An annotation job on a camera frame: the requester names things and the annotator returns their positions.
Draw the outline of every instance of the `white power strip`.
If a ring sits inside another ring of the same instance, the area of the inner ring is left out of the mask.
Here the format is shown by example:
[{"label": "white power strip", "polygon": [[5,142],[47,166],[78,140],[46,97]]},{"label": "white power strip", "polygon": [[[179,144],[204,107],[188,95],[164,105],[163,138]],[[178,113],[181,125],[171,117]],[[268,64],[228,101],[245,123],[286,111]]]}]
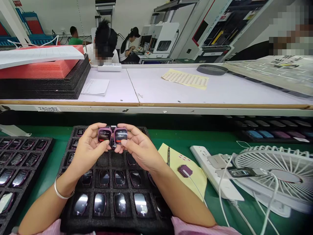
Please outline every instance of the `white power strip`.
[{"label": "white power strip", "polygon": [[[218,185],[221,178],[215,172],[216,168],[214,168],[208,160],[208,157],[211,156],[211,154],[203,146],[191,146],[190,150],[199,162],[205,175],[218,192]],[[244,201],[244,198],[229,179],[223,179],[221,184],[221,196],[228,200]]]},{"label": "white power strip", "polygon": [[102,71],[102,72],[120,72],[122,71],[122,64],[118,63],[118,64],[110,64],[110,65],[102,65],[102,66],[98,66],[98,71]]}]

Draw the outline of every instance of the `worker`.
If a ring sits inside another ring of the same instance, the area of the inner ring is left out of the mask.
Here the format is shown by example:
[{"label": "worker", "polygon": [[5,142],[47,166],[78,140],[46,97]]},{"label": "worker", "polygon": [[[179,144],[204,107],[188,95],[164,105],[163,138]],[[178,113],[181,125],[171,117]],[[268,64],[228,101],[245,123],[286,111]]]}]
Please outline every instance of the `worker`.
[{"label": "worker", "polygon": [[136,38],[139,38],[140,34],[138,32],[138,28],[134,27],[130,30],[130,33],[127,35],[125,40],[122,42],[121,50],[120,50],[120,61],[124,62],[137,62],[137,56],[131,56],[131,51],[134,50],[135,46],[130,46],[130,43],[135,41]]},{"label": "worker", "polygon": [[94,38],[94,43],[84,47],[91,65],[103,65],[104,63],[119,63],[116,51],[117,33],[109,27],[110,21],[103,20],[99,23]]},{"label": "worker", "polygon": [[68,44],[69,45],[88,45],[88,44],[91,44],[91,42],[88,42],[88,41],[83,41],[83,40],[80,40],[79,37],[78,37],[78,32],[77,32],[77,28],[75,28],[74,26],[72,26],[69,31],[71,32],[71,39],[69,40]]},{"label": "worker", "polygon": [[[57,176],[55,185],[48,188],[32,204],[20,224],[18,234],[37,234],[43,231],[45,232],[42,234],[60,234],[59,217],[67,202],[64,198],[73,194],[81,176],[95,164],[101,155],[103,156],[104,152],[111,149],[109,140],[99,143],[97,138],[98,129],[106,126],[105,123],[95,123],[86,129],[79,139],[72,163],[63,174]],[[174,215],[171,220],[175,234],[239,235],[231,227],[216,224],[210,210],[165,163],[148,136],[133,125],[118,124],[117,126],[128,130],[128,139],[122,140],[121,145],[117,145],[114,151],[121,154],[127,150],[138,165],[151,174]]]}]

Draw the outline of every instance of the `green workbench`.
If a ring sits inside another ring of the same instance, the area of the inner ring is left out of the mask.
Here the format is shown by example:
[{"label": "green workbench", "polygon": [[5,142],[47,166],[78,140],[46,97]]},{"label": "green workbench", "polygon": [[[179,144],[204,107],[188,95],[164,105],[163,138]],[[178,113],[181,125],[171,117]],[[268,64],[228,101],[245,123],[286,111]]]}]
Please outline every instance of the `green workbench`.
[{"label": "green workbench", "polygon": [[[47,159],[47,162],[41,172],[37,183],[32,190],[32,193],[22,211],[17,225],[20,224],[24,215],[26,214],[32,203],[48,188],[50,187],[58,173],[59,166],[67,145],[67,141],[71,135],[72,127],[56,127],[56,126],[19,126],[22,130],[27,133],[32,133],[33,136],[47,136],[54,138],[55,144],[53,150]],[[171,148],[189,157],[193,161],[196,161],[192,155],[189,147],[192,145],[205,146],[207,150],[212,154],[232,154],[233,152],[239,153],[243,150],[236,140],[237,137],[230,132],[200,132],[200,131],[175,131],[175,130],[149,130],[151,139],[158,149],[162,143],[169,145]],[[256,145],[267,145],[262,144],[250,144],[251,146]],[[312,145],[298,145],[289,144],[282,145],[276,144],[277,146],[283,146],[285,148],[290,147],[292,149],[299,149],[301,151],[313,152]],[[254,228],[255,232],[259,234],[261,232],[264,215],[258,208],[253,197],[238,188],[239,192],[245,198],[245,202],[239,202],[239,207]],[[215,217],[216,222],[219,225],[225,226],[221,207],[219,204],[218,195],[213,186],[208,181],[208,185],[205,191],[205,201]],[[236,209],[229,204],[228,201],[223,200],[225,212],[230,225],[237,231],[244,235],[250,235],[250,231],[247,225],[244,223]],[[299,234],[299,230],[304,226],[307,215],[299,213],[295,210],[292,211],[290,218],[283,218],[274,213],[270,214],[270,219],[279,231],[280,234]],[[273,228],[268,224],[266,234],[276,234]]]}]

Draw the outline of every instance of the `bracelet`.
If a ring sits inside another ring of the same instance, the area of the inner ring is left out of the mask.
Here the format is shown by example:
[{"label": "bracelet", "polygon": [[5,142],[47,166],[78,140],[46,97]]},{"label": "bracelet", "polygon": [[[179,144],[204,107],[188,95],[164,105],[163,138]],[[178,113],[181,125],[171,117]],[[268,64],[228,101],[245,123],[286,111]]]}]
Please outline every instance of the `bracelet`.
[{"label": "bracelet", "polygon": [[57,196],[58,196],[59,198],[62,198],[62,199],[69,199],[69,198],[71,198],[71,197],[74,195],[75,189],[73,190],[72,194],[71,194],[69,197],[63,197],[63,196],[59,193],[59,191],[56,189],[56,180],[57,180],[62,174],[63,174],[63,173],[58,174],[57,177],[55,178],[55,181],[54,181],[54,190],[55,190],[55,192],[56,192],[56,194],[57,194]]}]

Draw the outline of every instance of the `black hair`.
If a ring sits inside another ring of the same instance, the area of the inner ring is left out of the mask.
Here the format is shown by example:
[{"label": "black hair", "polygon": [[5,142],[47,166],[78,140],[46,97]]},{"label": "black hair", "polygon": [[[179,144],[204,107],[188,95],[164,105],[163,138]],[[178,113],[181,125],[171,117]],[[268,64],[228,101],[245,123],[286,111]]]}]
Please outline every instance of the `black hair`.
[{"label": "black hair", "polygon": [[117,44],[117,33],[109,27],[109,20],[99,23],[95,35],[96,50],[99,57],[113,57]]},{"label": "black hair", "polygon": [[135,36],[135,32],[133,31],[133,29],[131,29],[130,33],[125,37],[125,40],[122,42],[121,50],[120,50],[121,53],[123,53],[125,51],[126,42],[129,40],[129,38],[132,38],[134,36]]},{"label": "black hair", "polygon": [[77,32],[77,28],[74,27],[74,26],[72,26],[72,27],[69,29],[69,31],[71,32],[71,35],[73,36],[73,34],[74,34],[75,32]]}]

